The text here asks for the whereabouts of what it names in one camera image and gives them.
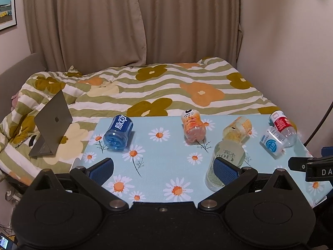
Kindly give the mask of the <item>grey open laptop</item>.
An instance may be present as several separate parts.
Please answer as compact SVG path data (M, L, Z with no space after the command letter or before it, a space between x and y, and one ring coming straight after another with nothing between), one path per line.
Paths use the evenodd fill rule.
M55 155L72 121L64 94L60 90L34 118L40 137L33 145L29 156L37 158Z

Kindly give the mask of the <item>clear white-label bottle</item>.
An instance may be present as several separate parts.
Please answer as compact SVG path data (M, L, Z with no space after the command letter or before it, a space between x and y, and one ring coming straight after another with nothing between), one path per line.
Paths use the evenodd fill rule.
M213 160L215 160L216 157L221 157L236 165L238 168L241 168L246 153L242 145L234 141L223 140L216 144L212 160L205 175L205 184L213 192L219 191L219 189L224 187L224 184L213 172Z

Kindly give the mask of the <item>daisy print blue tablecloth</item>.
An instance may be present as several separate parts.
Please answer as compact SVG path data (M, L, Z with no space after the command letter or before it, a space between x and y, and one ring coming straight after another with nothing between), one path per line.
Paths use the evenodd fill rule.
M186 143L179 116L133 117L134 124L129 146L124 151L111 151L103 135L112 119L101 119L85 152L72 168L89 168L105 158L111 158L114 170L103 187L130 206L133 202L179 202L195 204L213 194L205 185L205 174L212 160L215 145L222 141L222 132L238 115L202 116L207 127L202 145ZM272 173L285 168L303 192L311 206L316 206L332 190L330 182L306 182L305 174L290 171L292 156L310 156L297 140L291 148L274 158L260 144L269 127L269 115L245 115L252 124L252 133L242 145L245 159L242 166L255 168L259 173Z

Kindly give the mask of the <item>floor clutter boxes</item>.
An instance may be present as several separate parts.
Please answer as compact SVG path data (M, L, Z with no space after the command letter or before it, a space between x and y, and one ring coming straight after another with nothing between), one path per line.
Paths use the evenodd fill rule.
M1 249L17 249L11 218L20 199L21 195L13 187L1 183Z

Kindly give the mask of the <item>yellow drink bottle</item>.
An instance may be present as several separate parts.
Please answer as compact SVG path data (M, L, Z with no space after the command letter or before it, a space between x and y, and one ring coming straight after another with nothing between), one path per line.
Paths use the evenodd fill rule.
M242 143L252 131L252 123L245 116L239 116L230 125L228 125L222 133L223 140Z

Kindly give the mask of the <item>red label water bottle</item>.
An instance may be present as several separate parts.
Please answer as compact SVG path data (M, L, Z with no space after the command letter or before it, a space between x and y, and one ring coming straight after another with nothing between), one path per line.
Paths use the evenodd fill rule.
M277 110L273 112L269 121L274 127L284 135L286 138L286 147L292 147L297 141L297 131L296 128L291 124L287 116L283 111Z

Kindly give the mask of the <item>grey upholstered headboard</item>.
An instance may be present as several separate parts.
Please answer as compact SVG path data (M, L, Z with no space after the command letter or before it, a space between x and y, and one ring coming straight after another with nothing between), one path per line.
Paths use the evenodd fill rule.
M26 80L34 73L46 70L42 57L33 53L1 73L1 121L11 112L11 97L21 89Z

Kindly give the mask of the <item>blue label water bottle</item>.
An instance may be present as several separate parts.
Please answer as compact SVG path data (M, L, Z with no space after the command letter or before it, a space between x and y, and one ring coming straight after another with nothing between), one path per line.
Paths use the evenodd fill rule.
M260 138L260 145L277 158L283 153L287 141L286 137L279 133L275 127L269 126Z

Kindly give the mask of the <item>blue plastic drink bottle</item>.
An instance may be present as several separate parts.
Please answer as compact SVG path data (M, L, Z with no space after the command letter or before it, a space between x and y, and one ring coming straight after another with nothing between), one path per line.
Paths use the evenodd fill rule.
M123 151L133 129L132 120L125 115L116 115L104 134L103 142L109 150Z

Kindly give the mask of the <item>floral striped bed quilt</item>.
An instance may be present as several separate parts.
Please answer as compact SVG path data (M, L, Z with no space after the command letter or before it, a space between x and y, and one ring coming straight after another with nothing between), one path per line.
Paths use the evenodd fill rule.
M219 57L196 63L111 67L90 74L74 67L66 72L36 69L20 88L14 88L15 81L10 77L1 92L1 99L13 100L1 119L1 175L25 185L45 168L66 173L75 159L92 163L97 156L85 149L103 148L102 133L94 133L100 118L178 116L188 109L202 115L268 115L278 109ZM34 118L58 92L64 94L72 124L55 156L32 158L29 153L40 135Z

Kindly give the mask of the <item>beige curtain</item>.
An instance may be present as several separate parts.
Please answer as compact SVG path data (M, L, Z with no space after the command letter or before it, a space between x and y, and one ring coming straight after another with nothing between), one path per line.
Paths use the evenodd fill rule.
M240 0L23 0L30 50L50 71L189 63L236 65Z

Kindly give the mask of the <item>framed wall picture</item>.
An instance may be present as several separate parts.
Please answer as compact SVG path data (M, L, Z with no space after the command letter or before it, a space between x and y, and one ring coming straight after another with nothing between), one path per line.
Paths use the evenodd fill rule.
M15 0L0 0L0 31L17 25Z

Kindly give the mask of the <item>orange peach drink bottle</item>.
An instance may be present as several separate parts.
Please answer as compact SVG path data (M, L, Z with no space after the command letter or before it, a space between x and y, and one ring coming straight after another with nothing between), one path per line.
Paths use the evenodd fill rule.
M188 143L201 142L205 139L206 128L197 110L189 109L181 115L183 131Z

